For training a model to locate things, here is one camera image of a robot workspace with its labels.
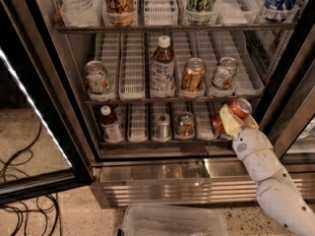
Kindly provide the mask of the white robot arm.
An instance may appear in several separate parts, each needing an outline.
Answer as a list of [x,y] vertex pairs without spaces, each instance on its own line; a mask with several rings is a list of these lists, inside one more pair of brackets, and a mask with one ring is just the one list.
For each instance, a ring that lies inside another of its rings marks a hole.
[[254,118],[244,120],[227,104],[219,111],[232,147],[256,183],[256,200],[262,210],[295,236],[315,236],[315,213],[273,151],[268,137],[259,130]]

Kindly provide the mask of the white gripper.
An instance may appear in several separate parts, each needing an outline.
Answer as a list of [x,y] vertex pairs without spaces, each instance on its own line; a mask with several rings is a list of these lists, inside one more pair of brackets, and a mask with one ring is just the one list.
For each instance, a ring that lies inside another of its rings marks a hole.
[[252,152],[273,148],[267,136],[258,130],[259,125],[251,115],[248,115],[243,122],[225,104],[220,109],[220,118],[225,132],[236,137],[232,141],[232,147],[239,160],[243,160]]

